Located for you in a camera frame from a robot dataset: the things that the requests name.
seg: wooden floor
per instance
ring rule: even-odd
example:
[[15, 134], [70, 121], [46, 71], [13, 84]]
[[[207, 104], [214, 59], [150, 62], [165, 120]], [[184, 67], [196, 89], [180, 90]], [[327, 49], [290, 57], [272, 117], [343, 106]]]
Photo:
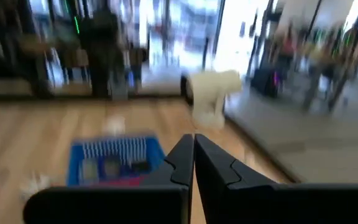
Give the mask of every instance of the wooden floor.
[[[286, 182], [262, 156], [226, 125], [223, 130], [198, 129], [180, 100], [125, 103], [12, 103], [0, 105], [0, 169], [8, 170], [0, 188], [0, 223], [22, 223], [19, 186], [33, 171], [64, 184], [70, 143], [103, 134], [112, 116], [126, 119], [126, 132], [153, 131], [165, 153], [186, 133], [203, 133], [234, 157], [278, 182]], [[194, 181], [192, 223], [205, 223]]]

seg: white object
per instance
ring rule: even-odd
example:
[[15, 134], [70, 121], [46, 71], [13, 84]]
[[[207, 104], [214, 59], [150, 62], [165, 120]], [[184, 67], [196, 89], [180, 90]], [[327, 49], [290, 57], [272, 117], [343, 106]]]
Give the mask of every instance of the white object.
[[190, 75], [188, 80], [194, 99], [193, 119], [207, 128], [223, 128], [224, 97], [241, 91], [239, 73], [203, 71]]
[[32, 177], [27, 180], [27, 182], [20, 187], [21, 196], [24, 200], [28, 200], [31, 196], [37, 192], [47, 189], [52, 186], [52, 180], [46, 175], [36, 175], [32, 174]]
[[114, 116], [108, 119], [104, 131], [108, 134], [118, 135], [125, 133], [125, 118], [122, 116]]

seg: blue basket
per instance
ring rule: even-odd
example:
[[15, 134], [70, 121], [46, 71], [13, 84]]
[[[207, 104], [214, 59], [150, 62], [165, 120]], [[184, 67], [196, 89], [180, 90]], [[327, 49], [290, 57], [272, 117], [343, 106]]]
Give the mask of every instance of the blue basket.
[[161, 164], [165, 155], [155, 136], [110, 137], [76, 141], [71, 146], [67, 185], [80, 185], [86, 182], [81, 178], [81, 166], [84, 159], [107, 157], [117, 158], [121, 168], [128, 167], [132, 163], [147, 161], [150, 168], [147, 172], [135, 173], [130, 169], [121, 169], [119, 178], [125, 178], [138, 177], [152, 172]]

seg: blue plastic crate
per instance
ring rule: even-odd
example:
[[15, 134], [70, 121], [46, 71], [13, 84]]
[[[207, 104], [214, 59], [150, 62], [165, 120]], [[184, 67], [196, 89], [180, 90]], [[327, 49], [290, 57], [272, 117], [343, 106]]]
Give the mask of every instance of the blue plastic crate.
[[155, 136], [109, 137], [75, 141], [71, 146], [68, 166], [67, 185], [84, 184], [81, 178], [81, 166], [84, 159], [102, 159], [115, 157], [121, 167], [132, 163], [147, 161], [150, 169], [147, 172], [134, 173], [130, 169], [122, 169], [119, 178], [138, 177], [155, 170], [164, 160], [165, 155]]

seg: gray floor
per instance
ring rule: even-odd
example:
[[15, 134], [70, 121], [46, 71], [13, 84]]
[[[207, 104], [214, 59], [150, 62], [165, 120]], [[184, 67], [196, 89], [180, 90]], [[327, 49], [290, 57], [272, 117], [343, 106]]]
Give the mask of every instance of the gray floor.
[[332, 115], [321, 100], [305, 114], [296, 100], [270, 100], [248, 85], [225, 110], [302, 182], [358, 182], [358, 80]]

